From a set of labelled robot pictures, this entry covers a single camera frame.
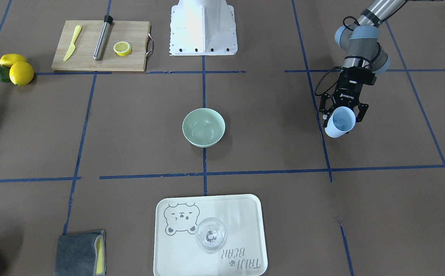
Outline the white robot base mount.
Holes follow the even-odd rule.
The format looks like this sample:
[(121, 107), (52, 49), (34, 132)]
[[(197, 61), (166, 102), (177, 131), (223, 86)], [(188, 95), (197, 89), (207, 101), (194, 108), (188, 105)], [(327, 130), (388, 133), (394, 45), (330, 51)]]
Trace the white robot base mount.
[(171, 56), (237, 54), (235, 12), (227, 1), (179, 0), (170, 15)]

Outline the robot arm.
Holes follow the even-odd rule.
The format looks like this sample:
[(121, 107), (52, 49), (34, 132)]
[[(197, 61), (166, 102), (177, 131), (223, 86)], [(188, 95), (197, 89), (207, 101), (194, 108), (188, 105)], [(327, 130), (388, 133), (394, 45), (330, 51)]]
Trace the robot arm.
[(340, 70), (338, 80), (320, 94), (319, 112), (322, 113), (323, 127), (331, 127), (332, 115), (339, 108), (353, 111), (352, 122), (361, 122), (368, 110), (368, 104), (361, 103), (359, 97), (364, 85), (373, 85), (376, 76), (390, 68), (391, 59), (378, 42), (379, 28), (404, 5), (404, 0), (375, 0), (354, 18), (352, 24), (342, 23), (335, 33), (335, 42), (344, 49), (346, 56)]

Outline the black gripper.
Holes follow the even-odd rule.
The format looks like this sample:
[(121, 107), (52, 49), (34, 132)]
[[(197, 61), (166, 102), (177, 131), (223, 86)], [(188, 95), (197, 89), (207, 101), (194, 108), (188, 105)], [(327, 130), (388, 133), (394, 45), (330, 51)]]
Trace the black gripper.
[[(323, 128), (328, 126), (331, 114), (339, 107), (347, 107), (352, 110), (356, 107), (355, 122), (359, 123), (363, 121), (369, 108), (368, 104), (361, 103), (359, 100), (363, 86), (364, 84), (349, 79), (338, 79), (332, 95), (328, 93), (320, 95), (319, 112), (323, 117)], [(326, 103), (329, 99), (332, 100), (332, 105), (330, 108), (327, 108)]]

